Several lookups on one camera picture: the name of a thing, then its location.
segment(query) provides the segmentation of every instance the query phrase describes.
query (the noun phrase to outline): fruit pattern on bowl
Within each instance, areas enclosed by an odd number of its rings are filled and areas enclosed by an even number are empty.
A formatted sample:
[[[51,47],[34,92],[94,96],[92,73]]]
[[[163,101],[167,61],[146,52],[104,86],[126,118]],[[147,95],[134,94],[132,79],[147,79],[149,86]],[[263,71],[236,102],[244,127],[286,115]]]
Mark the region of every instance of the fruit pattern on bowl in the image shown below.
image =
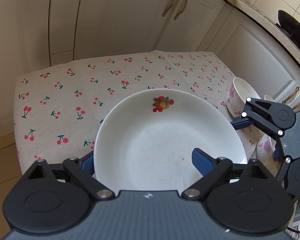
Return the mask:
[[[169,99],[169,97],[163,97],[160,96],[158,98],[153,98],[154,103],[152,104],[152,106],[154,106],[154,108],[152,109],[153,112],[162,112],[163,110],[169,108],[170,105],[174,104],[174,100],[173,99]]]

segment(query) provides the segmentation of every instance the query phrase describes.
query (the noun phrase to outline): black cable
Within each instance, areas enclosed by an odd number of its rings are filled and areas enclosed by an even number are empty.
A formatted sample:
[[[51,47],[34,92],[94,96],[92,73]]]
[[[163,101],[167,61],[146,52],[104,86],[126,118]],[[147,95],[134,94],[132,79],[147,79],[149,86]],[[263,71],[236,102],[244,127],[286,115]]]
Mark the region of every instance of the black cable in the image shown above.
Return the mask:
[[[287,227],[287,229],[290,230],[290,231],[292,231],[292,232],[294,232],[294,233],[300,234],[300,231],[298,231],[298,230],[295,230],[295,229],[292,229],[292,228],[289,228],[289,227]]]

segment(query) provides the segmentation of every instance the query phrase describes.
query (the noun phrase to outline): white crosshair mark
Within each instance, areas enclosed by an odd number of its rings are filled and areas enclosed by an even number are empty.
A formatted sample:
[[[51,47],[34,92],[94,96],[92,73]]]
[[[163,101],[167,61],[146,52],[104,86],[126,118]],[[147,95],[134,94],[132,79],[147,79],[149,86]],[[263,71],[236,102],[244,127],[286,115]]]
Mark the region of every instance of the white crosshair mark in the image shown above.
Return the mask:
[[[147,198],[147,199],[149,199],[149,198],[152,198],[153,197],[153,195],[151,194],[151,193],[147,193],[147,194],[144,194],[143,195],[145,198]]]

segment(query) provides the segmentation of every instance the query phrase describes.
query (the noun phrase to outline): white bowl with pink flowers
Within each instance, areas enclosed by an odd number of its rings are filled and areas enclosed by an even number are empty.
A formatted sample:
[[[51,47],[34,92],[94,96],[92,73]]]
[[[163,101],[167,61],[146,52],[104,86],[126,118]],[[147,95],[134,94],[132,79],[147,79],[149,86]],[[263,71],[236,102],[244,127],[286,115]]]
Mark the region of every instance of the white bowl with pink flowers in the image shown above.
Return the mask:
[[[227,108],[232,117],[241,115],[247,97],[260,99],[252,86],[242,78],[235,77],[232,80],[231,87],[228,89],[226,100]]]

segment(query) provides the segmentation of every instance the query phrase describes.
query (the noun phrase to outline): blue rubber fingertip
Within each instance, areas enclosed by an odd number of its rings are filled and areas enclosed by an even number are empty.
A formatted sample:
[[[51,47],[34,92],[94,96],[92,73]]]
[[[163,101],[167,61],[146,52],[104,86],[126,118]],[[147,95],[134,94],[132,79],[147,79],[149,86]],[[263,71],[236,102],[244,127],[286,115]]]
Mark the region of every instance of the blue rubber fingertip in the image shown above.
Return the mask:
[[[196,167],[196,169],[201,173],[202,176],[207,175],[213,169],[212,161],[208,160],[197,150],[192,151],[192,164]]]

